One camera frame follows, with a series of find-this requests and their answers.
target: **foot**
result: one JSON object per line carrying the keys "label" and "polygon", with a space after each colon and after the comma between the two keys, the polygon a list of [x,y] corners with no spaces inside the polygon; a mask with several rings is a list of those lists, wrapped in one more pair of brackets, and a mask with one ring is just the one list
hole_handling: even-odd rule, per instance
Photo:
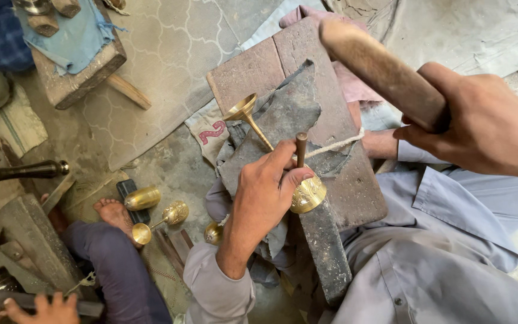
{"label": "foot", "polygon": [[[44,202],[46,202],[47,198],[49,198],[49,194],[44,194],[41,196],[40,201],[42,205]],[[47,217],[49,218],[49,221],[51,222],[51,225],[53,226],[57,234],[65,232],[65,230],[69,226],[67,218],[57,206],[53,207],[51,211],[49,211]]]}
{"label": "foot", "polygon": [[131,240],[133,246],[136,248],[143,246],[133,240],[133,234],[131,232],[133,222],[131,221],[131,217],[129,217],[125,205],[115,199],[101,198],[98,202],[93,204],[93,209],[99,213],[99,216],[101,216],[104,222],[122,230],[129,240]]}

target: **gray kurta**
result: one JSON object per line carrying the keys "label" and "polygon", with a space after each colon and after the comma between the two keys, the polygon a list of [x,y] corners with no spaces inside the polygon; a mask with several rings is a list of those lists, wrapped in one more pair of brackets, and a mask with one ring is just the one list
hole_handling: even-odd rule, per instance
{"label": "gray kurta", "polygon": [[[399,157],[434,161],[399,145]],[[377,176],[389,207],[379,222],[342,232],[353,271],[338,311],[318,323],[518,323],[518,178],[455,169]],[[246,323],[255,304],[249,272],[231,280],[217,248],[197,244],[185,266],[194,299],[187,323]]]}

